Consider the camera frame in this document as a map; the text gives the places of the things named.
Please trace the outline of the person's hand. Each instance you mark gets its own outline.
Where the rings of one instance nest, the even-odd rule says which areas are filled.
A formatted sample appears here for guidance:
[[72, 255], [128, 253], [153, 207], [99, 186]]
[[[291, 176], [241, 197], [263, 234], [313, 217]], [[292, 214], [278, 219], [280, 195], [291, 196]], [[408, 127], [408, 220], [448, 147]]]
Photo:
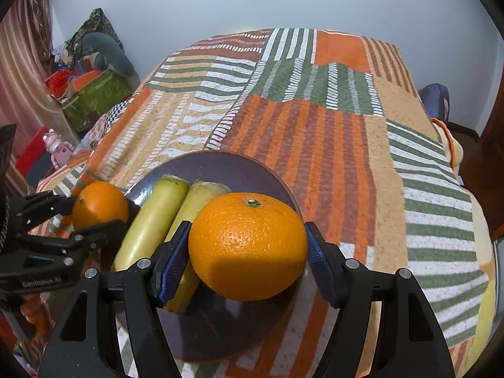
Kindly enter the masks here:
[[52, 330], [48, 307], [39, 293], [23, 296], [20, 312], [25, 319], [35, 326], [37, 335], [48, 338]]

